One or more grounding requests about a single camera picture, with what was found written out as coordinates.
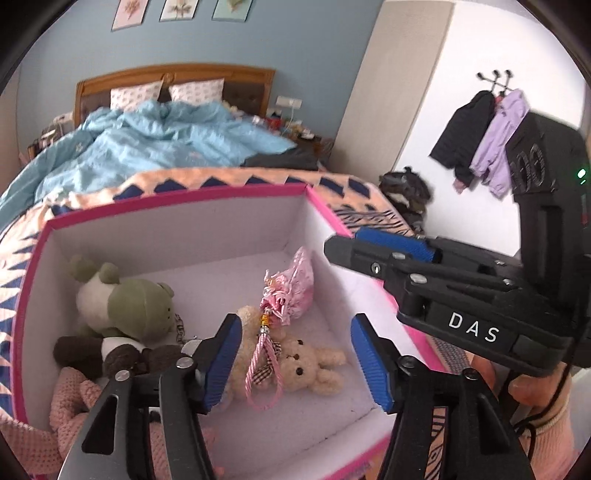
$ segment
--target black cable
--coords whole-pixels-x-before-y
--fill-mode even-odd
[[[550,402],[548,403],[548,405],[546,405],[546,407],[541,412],[536,413],[534,415],[530,415],[529,417],[526,417],[523,420],[518,421],[515,425],[513,425],[513,428],[515,429],[515,433],[519,437],[526,430],[530,431],[530,435],[531,435],[530,448],[528,449],[528,452],[527,452],[527,458],[530,461],[534,457],[535,440],[536,440],[536,435],[537,435],[536,428],[531,422],[543,418],[545,415],[548,414],[548,412],[552,409],[552,407],[554,407],[554,404],[556,403],[560,394],[562,393],[564,385],[570,375],[570,370],[573,366],[573,359],[574,359],[575,350],[576,350],[576,348],[573,348],[573,350],[572,350],[573,353],[571,355],[569,355],[569,357],[570,357],[569,362],[564,367],[564,371],[562,372],[562,376],[560,377],[560,382],[558,382],[558,386],[556,387],[556,391],[554,392],[554,395],[550,399]]]
[[[532,421],[539,420],[548,414],[548,412],[552,409],[552,407],[554,407],[554,404],[556,403],[556,401],[558,400],[558,397],[562,393],[562,389],[564,388],[564,384],[566,383],[566,381],[570,375],[571,367],[572,367],[572,361],[569,361],[569,363],[564,367],[564,371],[562,372],[562,376],[560,377],[560,382],[558,383],[558,387],[556,387],[556,391],[554,392],[554,395],[552,396],[552,399],[550,400],[548,405],[546,405],[546,407],[541,412],[536,413],[534,415],[530,415],[529,417],[526,417],[523,420],[518,421],[515,425],[513,425],[513,428],[515,430],[519,430],[519,431],[521,431],[521,433],[523,433],[525,431],[527,424],[530,424]]]
[[[527,450],[527,459],[531,462],[531,460],[534,457],[535,439],[537,436],[537,432],[535,430],[535,427],[531,423],[525,425],[525,428],[530,431],[530,448]]]

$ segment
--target bedspread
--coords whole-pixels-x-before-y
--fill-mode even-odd
[[[216,186],[307,183],[355,231],[371,226],[384,231],[412,235],[412,230],[379,189],[347,175],[266,168],[175,168],[139,173],[119,187],[96,193],[70,193],[52,202],[46,198],[19,218],[0,243],[0,414],[12,415],[10,384],[12,321],[28,262],[46,222],[73,210],[88,209],[124,199],[174,190],[196,190]]]
[[[221,103],[148,101],[124,113],[101,108],[19,173],[0,198],[0,230],[47,195],[91,193],[132,175],[179,167],[237,167],[255,154],[280,154],[293,142]]]

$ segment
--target pink box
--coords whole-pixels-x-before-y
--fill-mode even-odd
[[[164,281],[187,337],[212,336],[228,312],[258,304],[265,270],[283,270],[296,250],[312,254],[315,298],[292,332],[316,346],[343,348],[344,390],[333,397],[285,394],[258,413],[234,401],[200,419],[217,430],[212,457],[225,479],[345,479],[387,445],[394,424],[374,404],[349,337],[364,312],[380,336],[403,354],[437,368],[422,334],[396,319],[396,304],[373,279],[330,265],[324,241],[348,234],[312,189],[286,186],[212,187],[123,200],[49,221],[27,270],[15,319],[12,391],[15,417],[48,429],[59,368],[55,341],[77,322],[77,285],[66,262],[83,254],[119,266],[124,276]],[[174,336],[169,343],[174,343]]]

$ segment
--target keychain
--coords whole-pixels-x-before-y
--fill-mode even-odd
[[[265,288],[261,300],[261,329],[258,343],[246,374],[246,399],[253,408],[267,410],[277,404],[283,395],[283,378],[279,368],[281,345],[271,340],[271,329],[290,325],[292,320],[301,317],[312,305],[314,297],[314,272],[310,256],[304,247],[295,254],[290,267],[272,277],[265,273]],[[266,355],[264,366],[258,367],[262,355]],[[252,399],[252,384],[259,383],[269,376],[275,377],[277,390],[275,396],[264,406]]]

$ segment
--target power cord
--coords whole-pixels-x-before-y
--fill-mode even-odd
[[[295,111],[296,111],[296,109],[295,109],[295,108],[294,108],[294,106],[292,105],[292,106],[291,106],[291,117],[290,117],[290,122],[289,122],[289,123],[287,124],[287,126],[285,127],[285,130],[284,130],[285,132],[287,132],[287,131],[290,129],[290,127],[291,127],[291,124],[292,124],[292,123],[293,123],[293,121],[294,121],[294,115],[295,115]]]
[[[554,407],[555,403],[557,402],[560,394],[562,393],[564,385],[566,384],[566,381],[569,378],[570,370],[572,369],[572,366],[573,366],[574,352],[576,351],[576,347],[578,346],[578,344],[579,344],[579,341],[577,341],[576,344],[573,346],[573,349],[569,355],[569,361],[566,364],[566,366],[564,367],[564,371],[562,372],[562,376],[560,377],[560,382],[558,382],[558,386],[556,387],[556,391],[554,392],[554,395],[550,399],[550,402],[548,403],[548,405],[546,405],[546,407],[541,412],[536,413],[534,415],[530,415],[529,417],[526,417],[523,420],[518,421],[515,425],[513,425],[513,428],[515,429],[515,433],[517,434],[518,437],[520,437],[523,434],[523,432],[525,432],[526,430],[529,430],[529,432],[530,432],[530,447],[527,452],[527,458],[530,461],[534,457],[535,441],[536,441],[536,437],[537,437],[536,428],[532,424],[532,422],[539,420],[539,419],[543,418],[544,416],[546,416],[548,414],[548,412],[550,412],[552,407]]]

